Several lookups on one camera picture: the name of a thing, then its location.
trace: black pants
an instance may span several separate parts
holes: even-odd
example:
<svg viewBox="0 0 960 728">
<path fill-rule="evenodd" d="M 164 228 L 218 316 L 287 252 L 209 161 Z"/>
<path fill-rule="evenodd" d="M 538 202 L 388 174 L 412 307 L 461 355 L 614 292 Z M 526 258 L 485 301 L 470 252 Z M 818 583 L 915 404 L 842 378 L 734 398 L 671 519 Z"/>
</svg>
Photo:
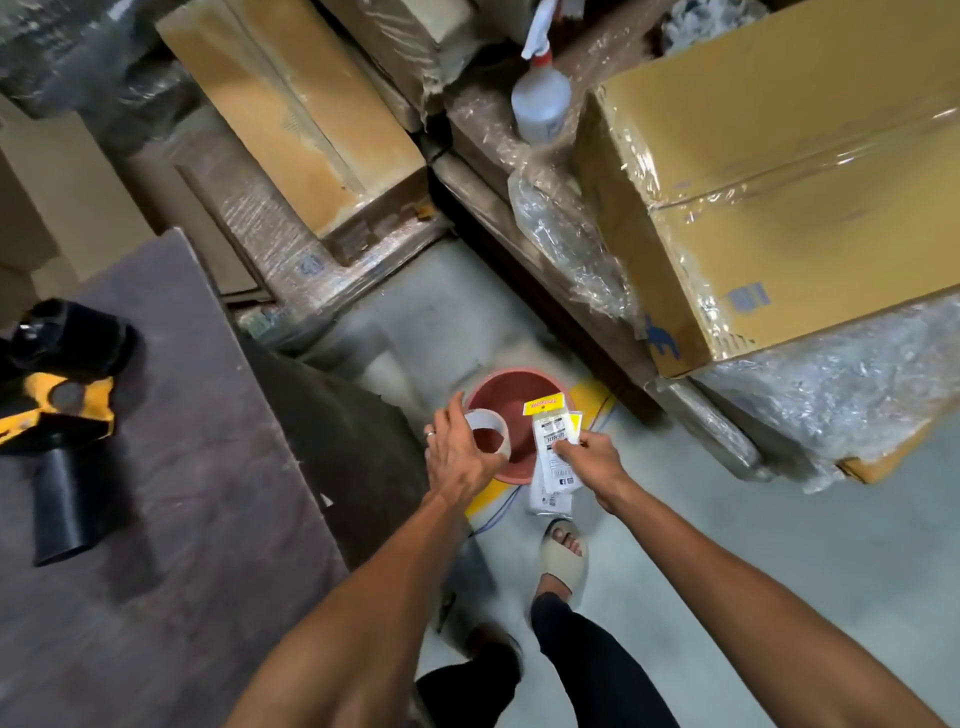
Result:
<svg viewBox="0 0 960 728">
<path fill-rule="evenodd" d="M 580 728 L 677 728 L 647 673 L 609 632 L 554 594 L 540 595 L 530 618 Z M 488 644 L 467 663 L 424 675 L 417 689 L 437 728 L 492 728 L 519 682 L 514 651 Z"/>
</svg>

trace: yellow label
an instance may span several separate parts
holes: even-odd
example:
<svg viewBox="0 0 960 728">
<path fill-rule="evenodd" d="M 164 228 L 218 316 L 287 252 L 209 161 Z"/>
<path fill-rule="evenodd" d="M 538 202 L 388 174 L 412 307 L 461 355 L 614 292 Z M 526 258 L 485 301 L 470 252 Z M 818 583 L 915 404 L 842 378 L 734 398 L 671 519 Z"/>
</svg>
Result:
<svg viewBox="0 0 960 728">
<path fill-rule="evenodd" d="M 539 400 L 528 401 L 523 405 L 523 414 L 539 415 L 540 412 L 552 412 L 555 409 L 564 409 L 564 393 L 558 392 L 549 397 L 541 397 Z"/>
</svg>

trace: hand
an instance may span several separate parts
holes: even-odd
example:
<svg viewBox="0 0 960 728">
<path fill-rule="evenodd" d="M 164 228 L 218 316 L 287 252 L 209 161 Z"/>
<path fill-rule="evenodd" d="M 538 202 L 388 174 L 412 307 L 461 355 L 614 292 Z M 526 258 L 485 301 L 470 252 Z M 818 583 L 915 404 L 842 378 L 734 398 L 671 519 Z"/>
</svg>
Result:
<svg viewBox="0 0 960 728">
<path fill-rule="evenodd" d="M 572 467 L 577 476 L 597 496 L 597 502 L 607 513 L 624 493 L 638 486 L 623 470 L 620 453 L 610 437 L 599 432 L 581 432 L 580 445 L 566 440 L 553 444 L 553 451 Z"/>
<path fill-rule="evenodd" d="M 431 495 L 443 497 L 466 512 L 470 502 L 507 464 L 507 458 L 482 452 L 476 446 L 473 431 L 464 417 L 463 396 L 463 392 L 457 392 L 446 408 L 438 409 L 433 415 L 433 424 L 427 425 L 423 432 Z"/>
</svg>

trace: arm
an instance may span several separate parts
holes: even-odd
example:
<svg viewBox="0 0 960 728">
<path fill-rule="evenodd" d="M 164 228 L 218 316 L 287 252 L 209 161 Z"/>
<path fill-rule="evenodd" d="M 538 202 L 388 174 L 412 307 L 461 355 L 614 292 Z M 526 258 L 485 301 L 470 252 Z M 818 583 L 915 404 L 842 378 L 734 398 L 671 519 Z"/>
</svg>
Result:
<svg viewBox="0 0 960 728">
<path fill-rule="evenodd" d="M 430 609 L 468 533 L 464 513 L 503 465 L 477 449 L 461 396 L 427 426 L 436 434 L 420 509 L 283 638 L 227 728 L 399 724 Z"/>
<path fill-rule="evenodd" d="M 554 449 L 627 525 L 780 728 L 946 728 L 859 644 L 633 482 L 609 437 L 581 437 L 581 447 Z"/>
</svg>

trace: blue logo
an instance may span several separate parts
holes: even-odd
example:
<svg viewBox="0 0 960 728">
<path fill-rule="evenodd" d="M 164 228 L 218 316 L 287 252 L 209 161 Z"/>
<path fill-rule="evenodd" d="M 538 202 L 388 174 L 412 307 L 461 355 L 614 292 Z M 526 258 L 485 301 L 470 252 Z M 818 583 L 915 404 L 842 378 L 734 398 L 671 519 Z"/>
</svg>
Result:
<svg viewBox="0 0 960 728">
<path fill-rule="evenodd" d="M 670 332 L 665 328 L 659 328 L 654 326 L 653 319 L 650 318 L 650 314 L 646 314 L 645 323 L 647 327 L 647 343 L 652 347 L 657 347 L 657 353 L 660 356 L 663 356 L 663 348 L 666 347 L 673 353 L 673 358 L 680 360 L 680 349 L 677 347 L 677 342 L 673 340 L 673 336 L 670 335 Z"/>
</svg>

